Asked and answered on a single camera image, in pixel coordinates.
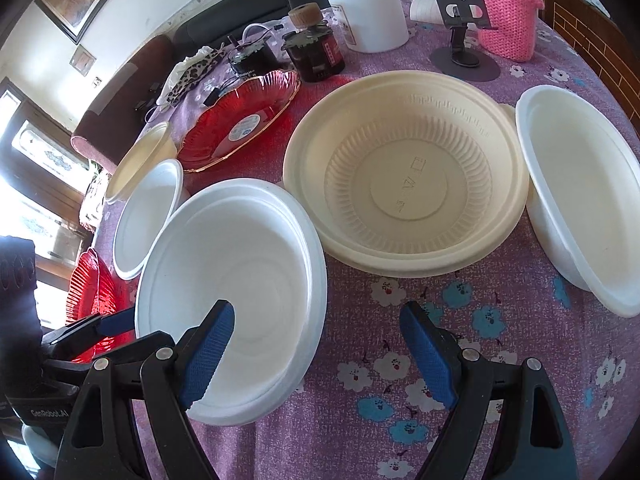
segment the table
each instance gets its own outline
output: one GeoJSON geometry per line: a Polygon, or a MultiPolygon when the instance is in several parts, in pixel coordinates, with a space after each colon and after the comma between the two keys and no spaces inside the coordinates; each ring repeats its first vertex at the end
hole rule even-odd
{"type": "MultiPolygon", "coordinates": [[[[402,0],[408,15],[410,0],[402,0]]],[[[325,11],[330,24],[335,20],[325,11]]],[[[270,40],[279,51],[281,37],[270,40]]],[[[338,44],[347,68],[339,76],[303,84],[277,123],[229,160],[185,183],[197,192],[220,180],[254,177],[278,182],[287,141],[303,115],[331,90],[386,70],[431,70],[429,53],[448,44],[443,26],[408,19],[411,38],[383,54],[358,54],[338,44]]],[[[625,136],[636,156],[640,141],[620,106],[591,68],[544,23],[538,22],[536,51],[527,63],[494,57],[502,69],[477,88],[499,103],[514,105],[524,90],[553,84],[568,88],[601,110],[625,136]]],[[[468,43],[478,47],[475,34],[468,43]]],[[[175,109],[154,118],[170,120],[180,142],[204,111],[210,88],[230,75],[219,65],[175,109]]],[[[113,269],[111,247],[124,204],[105,207],[95,247],[113,269]]],[[[193,423],[207,456],[223,480],[413,479],[446,420],[399,333],[398,312],[407,300],[423,304],[433,322],[455,333],[461,346],[492,360],[520,363],[529,356],[545,365],[574,439],[580,478],[596,479],[618,452],[640,402],[640,317],[622,319],[587,292],[565,282],[553,268],[524,213],[498,249],[480,262],[445,276],[393,280],[373,276],[326,256],[328,306],[316,358],[298,389],[279,409],[255,424],[214,428],[193,423]]],[[[116,280],[134,301],[137,280],[116,280]]],[[[500,413],[492,401],[485,430],[467,479],[479,479],[500,413]]],[[[148,420],[136,405],[140,437],[155,478],[162,466],[148,420]]]]}

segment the white plastic jar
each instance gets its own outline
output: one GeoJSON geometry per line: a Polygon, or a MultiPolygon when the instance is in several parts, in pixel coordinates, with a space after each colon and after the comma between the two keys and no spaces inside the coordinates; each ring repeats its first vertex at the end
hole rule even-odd
{"type": "Polygon", "coordinates": [[[400,0],[329,0],[344,39],[357,52],[386,52],[409,39],[400,0]]]}

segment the red scalloped plate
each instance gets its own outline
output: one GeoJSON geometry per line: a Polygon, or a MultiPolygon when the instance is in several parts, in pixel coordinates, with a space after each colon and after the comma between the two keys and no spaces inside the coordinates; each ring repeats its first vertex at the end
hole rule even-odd
{"type": "MultiPolygon", "coordinates": [[[[70,324],[92,314],[113,314],[117,310],[115,285],[109,268],[94,248],[89,248],[80,256],[78,266],[71,274],[66,297],[66,322],[70,324]]],[[[74,362],[90,362],[94,356],[115,348],[117,339],[103,339],[74,359],[74,362]]]]}
{"type": "Polygon", "coordinates": [[[225,160],[275,121],[300,89],[297,72],[274,70],[223,95],[187,133],[178,160],[187,173],[225,160]]]}

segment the jar label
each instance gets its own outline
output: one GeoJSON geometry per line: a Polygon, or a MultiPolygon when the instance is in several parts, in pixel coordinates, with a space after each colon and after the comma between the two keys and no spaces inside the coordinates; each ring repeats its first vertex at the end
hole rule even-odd
{"type": "Polygon", "coordinates": [[[336,66],[342,61],[342,53],[340,52],[340,47],[335,41],[333,35],[329,36],[322,42],[322,48],[324,48],[324,53],[326,54],[326,57],[329,60],[329,64],[331,66],[336,66]]]}
{"type": "Polygon", "coordinates": [[[353,37],[353,31],[349,20],[347,20],[347,15],[344,13],[344,8],[341,5],[332,5],[331,8],[334,10],[335,19],[338,20],[338,25],[344,34],[344,41],[351,46],[356,46],[356,39],[353,37]]]}
{"type": "Polygon", "coordinates": [[[245,117],[231,129],[229,132],[229,140],[234,142],[235,140],[246,137],[255,130],[258,124],[260,124],[260,115],[253,114],[245,117]]]}

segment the pink knitted cup sleeve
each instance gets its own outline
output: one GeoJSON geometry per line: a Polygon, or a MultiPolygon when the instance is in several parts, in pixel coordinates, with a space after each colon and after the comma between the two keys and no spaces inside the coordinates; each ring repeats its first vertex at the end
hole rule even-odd
{"type": "Polygon", "coordinates": [[[538,10],[542,0],[484,0],[491,25],[496,30],[478,30],[480,44],[493,54],[528,61],[536,45],[538,10]]]}

